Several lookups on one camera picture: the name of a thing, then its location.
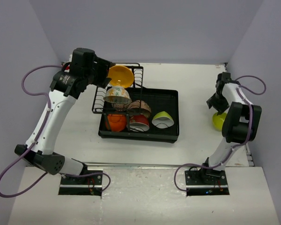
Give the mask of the lime green bowl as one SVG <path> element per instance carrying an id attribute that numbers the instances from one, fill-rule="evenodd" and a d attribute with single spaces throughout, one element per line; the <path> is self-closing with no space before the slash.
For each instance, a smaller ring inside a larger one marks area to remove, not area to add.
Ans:
<path id="1" fill-rule="evenodd" d="M 223 124 L 225 122 L 227 113 L 223 112 L 222 114 L 218 114 L 217 112 L 212 116 L 212 124 L 215 130 L 222 131 Z"/>
<path id="2" fill-rule="evenodd" d="M 166 111 L 162 111 L 153 117 L 152 124 L 159 129 L 165 129 L 173 126 L 174 120 Z"/>

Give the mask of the yellow bowl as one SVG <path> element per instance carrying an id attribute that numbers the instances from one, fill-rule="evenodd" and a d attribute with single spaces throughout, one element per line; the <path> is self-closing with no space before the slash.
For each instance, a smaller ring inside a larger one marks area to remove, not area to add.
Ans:
<path id="1" fill-rule="evenodd" d="M 126 66 L 115 65 L 109 69 L 108 78 L 110 85 L 121 86 L 124 88 L 130 87 L 134 82 L 133 72 Z"/>

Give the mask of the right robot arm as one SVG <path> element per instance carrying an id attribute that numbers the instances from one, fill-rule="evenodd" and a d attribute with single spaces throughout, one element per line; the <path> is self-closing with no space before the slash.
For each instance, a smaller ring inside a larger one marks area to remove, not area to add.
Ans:
<path id="1" fill-rule="evenodd" d="M 222 126 L 222 141 L 202 165 L 200 180 L 204 184 L 212 183 L 216 172 L 225 170 L 234 153 L 255 139 L 262 113 L 262 108 L 248 100 L 242 91 L 244 86 L 238 80 L 232 80 L 230 73 L 220 73 L 215 87 L 216 92 L 207 100 L 207 105 L 218 115 L 228 113 Z"/>

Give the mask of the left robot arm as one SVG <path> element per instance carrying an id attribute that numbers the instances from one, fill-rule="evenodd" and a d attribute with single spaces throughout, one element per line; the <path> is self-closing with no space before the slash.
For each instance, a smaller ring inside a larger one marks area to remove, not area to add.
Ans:
<path id="1" fill-rule="evenodd" d="M 86 48 L 76 48 L 70 62 L 61 66 L 45 94 L 47 104 L 33 133 L 25 144 L 18 144 L 15 154 L 31 165 L 51 174 L 71 176 L 77 184 L 87 181 L 84 163 L 54 152 L 55 143 L 65 118 L 88 85 L 105 88 L 108 72 L 114 63 L 96 56 Z"/>

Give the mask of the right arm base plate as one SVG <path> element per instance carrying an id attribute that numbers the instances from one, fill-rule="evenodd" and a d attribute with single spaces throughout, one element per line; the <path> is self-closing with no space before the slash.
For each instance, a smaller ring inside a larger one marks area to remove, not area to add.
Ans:
<path id="1" fill-rule="evenodd" d="M 185 170 L 187 188 L 227 188 L 225 171 Z"/>

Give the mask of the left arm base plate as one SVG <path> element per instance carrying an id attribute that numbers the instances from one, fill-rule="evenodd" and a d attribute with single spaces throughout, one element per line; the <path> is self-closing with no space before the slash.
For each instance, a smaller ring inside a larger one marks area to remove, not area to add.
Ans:
<path id="1" fill-rule="evenodd" d="M 86 174 L 93 174 L 87 177 L 69 177 L 66 176 L 65 178 L 61 178 L 60 185 L 62 187 L 70 187 L 70 188 L 101 188 L 102 187 L 102 180 L 103 180 L 103 171 L 92 171 L 88 170 Z"/>

